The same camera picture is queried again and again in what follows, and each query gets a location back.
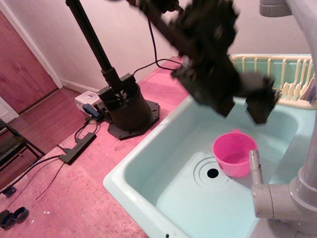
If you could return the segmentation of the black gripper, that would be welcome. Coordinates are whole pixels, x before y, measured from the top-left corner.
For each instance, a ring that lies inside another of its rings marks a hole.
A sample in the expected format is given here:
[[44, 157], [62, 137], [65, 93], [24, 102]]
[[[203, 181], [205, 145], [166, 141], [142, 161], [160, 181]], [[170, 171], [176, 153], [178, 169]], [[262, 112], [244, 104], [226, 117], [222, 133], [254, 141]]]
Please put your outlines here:
[[247, 112], [256, 124], [265, 124], [280, 99], [274, 80], [260, 73], [238, 73], [227, 54], [236, 37], [239, 13], [231, 0], [195, 0], [170, 27], [182, 33], [190, 46], [181, 55], [188, 63], [173, 75], [195, 100], [223, 117], [233, 109], [234, 97], [246, 98]]

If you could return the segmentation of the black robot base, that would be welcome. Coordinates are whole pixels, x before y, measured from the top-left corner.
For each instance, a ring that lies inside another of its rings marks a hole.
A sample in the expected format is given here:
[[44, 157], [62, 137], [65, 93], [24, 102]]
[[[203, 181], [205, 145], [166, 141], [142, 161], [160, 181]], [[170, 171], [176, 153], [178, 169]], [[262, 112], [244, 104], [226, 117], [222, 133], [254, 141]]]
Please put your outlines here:
[[104, 118], [109, 122], [108, 133], [119, 140], [144, 134], [159, 119], [159, 104], [146, 100], [134, 75], [121, 77], [122, 90], [115, 93], [112, 87], [97, 92], [103, 102]]

